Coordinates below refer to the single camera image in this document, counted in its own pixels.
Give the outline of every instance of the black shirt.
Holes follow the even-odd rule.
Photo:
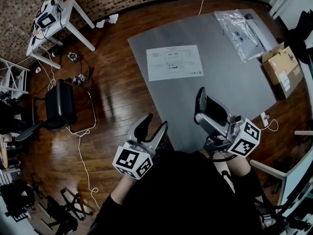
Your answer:
[[[106,199],[88,234],[260,233],[253,199],[262,188],[256,174],[251,169],[232,182],[236,193],[200,152],[168,152],[134,185],[123,206]]]

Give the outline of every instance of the white wall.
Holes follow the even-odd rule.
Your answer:
[[[310,9],[313,10],[313,0],[293,0],[280,14],[280,18],[288,29],[294,29],[298,24],[301,12],[303,10],[309,12]],[[313,32],[306,40],[306,44],[308,48],[313,47]]]
[[[15,222],[12,217],[5,216],[6,212],[6,205],[0,197],[0,233],[3,235],[37,235],[27,219]]]

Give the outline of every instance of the clear plastic packaging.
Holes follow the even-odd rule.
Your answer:
[[[264,47],[239,10],[214,13],[243,62],[262,55],[265,51]]]

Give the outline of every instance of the cardboard box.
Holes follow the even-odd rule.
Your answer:
[[[281,43],[262,55],[262,64],[267,72],[278,99],[286,99],[303,78],[302,70],[290,47]]]

